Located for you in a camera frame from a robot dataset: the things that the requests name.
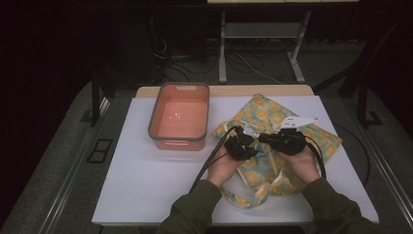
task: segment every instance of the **metal frame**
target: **metal frame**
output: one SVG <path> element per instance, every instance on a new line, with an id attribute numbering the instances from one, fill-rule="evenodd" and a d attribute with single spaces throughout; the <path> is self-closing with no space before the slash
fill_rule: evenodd
<path id="1" fill-rule="evenodd" d="M 354 105 L 350 99 L 344 99 L 343 103 L 350 113 L 355 112 Z M 371 133 L 368 131 L 368 129 L 364 128 L 364 126 L 359 122 L 358 118 L 355 115 L 350 114 L 350 117 L 367 142 L 367 146 L 371 153 L 374 164 L 376 165 L 377 169 L 383 177 L 383 180 L 394 196 L 394 200 L 397 202 L 398 207 L 406 218 L 408 225 L 413 230 L 413 202 L 410 200 L 403 187 L 398 182 L 398 179 L 395 177 L 393 170 L 386 161 L 383 153 L 381 152 L 379 146 L 376 144 Z"/>
<path id="2" fill-rule="evenodd" d="M 296 37 L 295 37 L 297 39 L 297 42 L 295 44 L 295 49 L 292 52 L 287 52 L 288 60 L 294 72 L 295 78 L 297 82 L 300 82 L 300 83 L 305 82 L 306 80 L 304 79 L 303 73 L 301 72 L 300 65 L 298 64 L 298 61 L 297 61 L 297 56 L 298 56 L 298 52 L 300 51 L 301 44 L 303 43 L 303 40 L 304 40 L 304 35 L 307 30 L 307 25 L 310 20 L 310 16 L 311 16 L 311 11 L 307 11 L 303 17 L 303 20 L 301 21 L 299 25 L 298 33 L 296 34 Z M 260 35 L 259 37 L 250 36 L 250 35 L 242 36 L 241 34 L 235 35 L 235 33 L 231 33 L 231 35 L 228 35 L 229 26 L 231 24 L 227 24 L 227 22 L 225 21 L 225 12 L 222 12 L 219 63 L 218 63 L 219 83 L 221 84 L 227 83 L 227 72 L 226 72 L 226 64 L 225 64 L 225 38 L 291 38 L 292 37 L 288 35 L 288 33 L 283 33 L 279 37 L 277 37 L 271 32 L 269 32 L 268 36 Z M 279 26 L 286 25 L 287 27 L 293 27 L 293 24 L 291 24 L 291 22 L 277 23 L 274 25 L 279 25 Z"/>
<path id="3" fill-rule="evenodd" d="M 100 108 L 98 110 L 99 117 L 105 116 L 109 106 L 110 102 L 105 97 L 100 103 Z M 70 167 L 66 178 L 61 184 L 61 187 L 51 204 L 49 212 L 43 220 L 39 231 L 37 232 L 38 234 L 54 233 L 57 222 L 64 210 L 64 207 L 66 206 L 66 202 L 69 199 L 74 186 L 76 185 L 76 179 L 79 177 L 79 172 L 82 170 L 83 162 L 85 162 L 88 158 L 88 149 L 90 148 L 90 145 L 93 145 L 97 131 L 99 130 L 102 121 L 102 118 L 97 118 L 94 127 L 88 129 L 88 131 L 86 132 L 85 137 L 83 138 L 82 143 L 79 147 L 76 158 L 72 166 Z"/>

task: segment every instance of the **dark background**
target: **dark background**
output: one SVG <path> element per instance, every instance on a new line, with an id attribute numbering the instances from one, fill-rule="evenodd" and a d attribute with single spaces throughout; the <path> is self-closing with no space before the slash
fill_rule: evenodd
<path id="1" fill-rule="evenodd" d="M 113 1 L 99 1 L 112 4 Z M 149 6 L 202 6 L 205 1 L 141 1 Z M 82 3 L 95 4 L 86 0 Z M 413 135 L 411 119 L 412 12 L 399 22 L 363 76 L 362 67 L 385 32 L 407 12 L 411 1 L 364 0 L 353 7 L 314 8 L 306 34 L 315 40 L 363 40 L 367 46 L 350 78 L 354 87 L 369 81 L 383 102 Z M 304 8 L 283 8 L 285 20 Z M 71 101 L 97 71 L 107 96 L 116 90 L 157 85 L 162 64 L 152 56 L 157 37 L 196 59 L 206 54 L 205 39 L 219 36 L 219 11 L 80 8 L 79 2 L 38 0 L 0 3 L 0 226 L 49 145 Z M 231 20 L 245 20 L 243 9 Z M 257 13 L 249 20 L 279 20 Z"/>

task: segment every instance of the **table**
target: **table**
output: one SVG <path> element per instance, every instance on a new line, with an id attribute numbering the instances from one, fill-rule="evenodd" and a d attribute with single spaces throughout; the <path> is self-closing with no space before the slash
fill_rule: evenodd
<path id="1" fill-rule="evenodd" d="M 156 148 L 147 133 L 159 88 L 141 88 L 131 102 L 119 142 L 94 211 L 92 222 L 100 225 L 158 225 L 168 215 L 171 204 L 187 193 L 217 139 L 215 127 L 233 117 L 253 94 L 263 94 L 300 116 L 317 113 L 317 125 L 335 133 L 319 97 L 310 87 L 291 86 L 210 86 L 210 106 L 206 147 L 201 151 L 166 151 Z M 340 193 L 360 205 L 366 218 L 378 216 L 342 146 L 325 165 L 327 179 Z M 234 175 L 225 186 L 243 196 L 251 195 L 241 178 Z M 310 206 L 295 194 L 269 197 L 260 207 L 241 210 L 221 199 L 212 216 L 213 225 L 297 225 L 313 219 Z"/>
<path id="2" fill-rule="evenodd" d="M 331 3 L 358 2 L 358 0 L 207 0 L 209 4 L 268 4 L 268 3 Z M 221 36 L 219 51 L 219 82 L 227 83 L 225 62 L 226 38 L 296 38 L 295 48 L 287 52 L 287 57 L 297 82 L 305 82 L 304 75 L 297 61 L 298 52 L 304 40 L 311 11 L 305 12 L 297 22 L 226 22 L 225 12 L 221 16 Z"/>

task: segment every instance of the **person's right hand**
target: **person's right hand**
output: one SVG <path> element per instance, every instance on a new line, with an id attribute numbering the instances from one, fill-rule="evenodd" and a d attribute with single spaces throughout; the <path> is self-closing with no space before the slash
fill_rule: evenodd
<path id="1" fill-rule="evenodd" d="M 309 184 L 320 178 L 316 166 L 316 157 L 308 146 L 306 146 L 301 153 L 293 156 L 281 152 L 278 152 L 278 155 L 288 162 L 291 169 L 305 184 Z"/>

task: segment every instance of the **floor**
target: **floor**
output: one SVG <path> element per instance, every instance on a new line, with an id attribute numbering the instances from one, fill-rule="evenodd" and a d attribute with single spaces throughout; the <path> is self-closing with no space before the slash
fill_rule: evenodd
<path id="1" fill-rule="evenodd" d="M 216 41 L 208 41 L 210 56 L 205 61 L 174 52 L 163 82 L 218 82 Z M 288 41 L 229 41 L 227 85 L 296 84 L 286 57 Z M 314 86 L 343 70 L 357 59 L 362 42 L 305 43 L 298 61 L 304 84 Z M 367 110 L 374 111 L 382 125 L 360 126 L 356 119 L 357 95 L 341 98 L 337 91 L 342 81 L 316 93 L 321 97 L 338 136 L 355 167 L 380 217 L 380 225 L 392 233 L 413 233 L 411 216 L 413 186 L 412 138 L 398 124 L 380 98 L 369 91 Z M 91 84 L 88 84 L 67 111 L 66 117 L 33 177 L 27 184 L 0 233 L 153 233 L 154 227 L 101 227 L 91 223 L 96 201 L 110 159 L 126 118 L 135 90 L 118 91 L 101 105 L 101 117 L 91 127 Z M 88 163 L 96 143 L 110 139 L 107 159 Z M 305 226 L 307 233 L 314 227 Z"/>

